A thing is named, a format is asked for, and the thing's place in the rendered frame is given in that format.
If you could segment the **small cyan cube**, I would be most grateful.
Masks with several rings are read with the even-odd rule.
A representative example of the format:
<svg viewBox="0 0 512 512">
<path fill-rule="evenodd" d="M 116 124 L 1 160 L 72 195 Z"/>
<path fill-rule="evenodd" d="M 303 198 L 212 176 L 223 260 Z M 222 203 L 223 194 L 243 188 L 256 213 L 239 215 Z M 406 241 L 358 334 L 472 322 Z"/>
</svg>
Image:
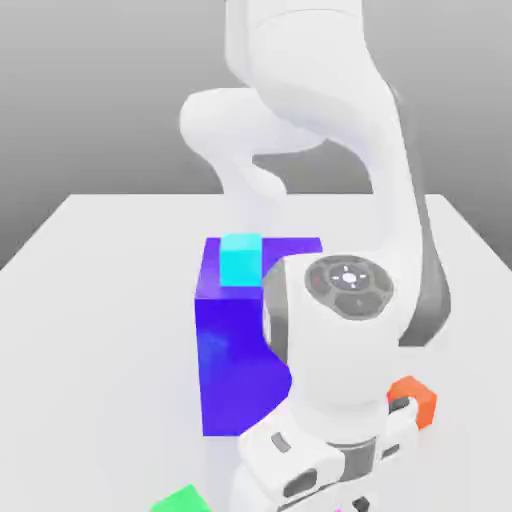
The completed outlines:
<svg viewBox="0 0 512 512">
<path fill-rule="evenodd" d="M 223 235 L 219 249 L 220 284 L 223 287 L 260 287 L 262 256 L 260 234 Z"/>
</svg>

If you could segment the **small orange cube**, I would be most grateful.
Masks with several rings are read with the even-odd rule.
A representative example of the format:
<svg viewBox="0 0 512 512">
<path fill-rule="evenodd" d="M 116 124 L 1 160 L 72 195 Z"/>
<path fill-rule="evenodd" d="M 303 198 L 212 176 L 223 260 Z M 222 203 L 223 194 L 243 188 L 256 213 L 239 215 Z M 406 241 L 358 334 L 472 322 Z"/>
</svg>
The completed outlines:
<svg viewBox="0 0 512 512">
<path fill-rule="evenodd" d="M 412 376 L 394 382 L 387 392 L 389 412 L 405 409 L 415 401 L 415 420 L 419 430 L 432 424 L 437 405 L 437 395 Z"/>
</svg>

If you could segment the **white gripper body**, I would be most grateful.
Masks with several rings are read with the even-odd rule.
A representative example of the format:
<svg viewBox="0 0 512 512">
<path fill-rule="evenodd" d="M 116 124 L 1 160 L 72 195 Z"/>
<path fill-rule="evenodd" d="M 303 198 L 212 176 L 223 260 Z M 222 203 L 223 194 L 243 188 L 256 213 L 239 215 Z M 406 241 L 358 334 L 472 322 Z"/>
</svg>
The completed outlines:
<svg viewBox="0 0 512 512">
<path fill-rule="evenodd" d="M 277 508 L 276 512 L 377 512 L 377 483 L 374 478 L 336 482 Z"/>
</svg>

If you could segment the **large blue box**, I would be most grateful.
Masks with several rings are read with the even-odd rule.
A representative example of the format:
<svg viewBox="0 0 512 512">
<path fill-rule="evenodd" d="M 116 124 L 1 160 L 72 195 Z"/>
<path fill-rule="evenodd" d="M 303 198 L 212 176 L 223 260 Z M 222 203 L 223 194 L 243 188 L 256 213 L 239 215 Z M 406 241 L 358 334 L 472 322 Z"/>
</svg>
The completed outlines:
<svg viewBox="0 0 512 512">
<path fill-rule="evenodd" d="M 195 293 L 205 436 L 238 436 L 288 395 L 288 300 L 282 259 L 322 251 L 318 237 L 265 238 L 264 285 L 223 287 L 220 240 L 206 240 Z"/>
</svg>

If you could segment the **small green cube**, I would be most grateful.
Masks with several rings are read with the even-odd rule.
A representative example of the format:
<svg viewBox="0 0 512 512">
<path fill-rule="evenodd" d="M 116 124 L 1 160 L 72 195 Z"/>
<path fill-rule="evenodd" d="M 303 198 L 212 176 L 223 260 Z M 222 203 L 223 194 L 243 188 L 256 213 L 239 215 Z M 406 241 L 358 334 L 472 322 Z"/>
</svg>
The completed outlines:
<svg viewBox="0 0 512 512">
<path fill-rule="evenodd" d="M 149 512 L 212 512 L 210 506 L 189 484 L 153 504 Z"/>
</svg>

